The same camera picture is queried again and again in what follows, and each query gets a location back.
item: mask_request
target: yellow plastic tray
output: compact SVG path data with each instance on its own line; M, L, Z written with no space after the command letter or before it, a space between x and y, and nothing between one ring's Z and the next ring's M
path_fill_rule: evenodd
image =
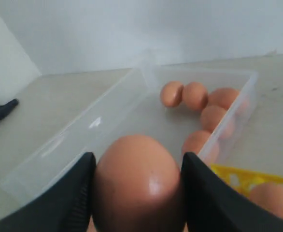
M258 184L274 182L283 185L283 177L259 172L252 172L244 169L225 167L217 164L211 165L212 171L223 179L234 190L244 196Z

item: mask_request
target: table surface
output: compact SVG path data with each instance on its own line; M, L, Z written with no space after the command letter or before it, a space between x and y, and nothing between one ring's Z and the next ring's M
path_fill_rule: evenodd
M283 56L185 64L257 70L258 106L227 165L283 175ZM0 180L115 84L128 70L38 78L16 97L20 106L0 123ZM0 218L20 205L0 189Z

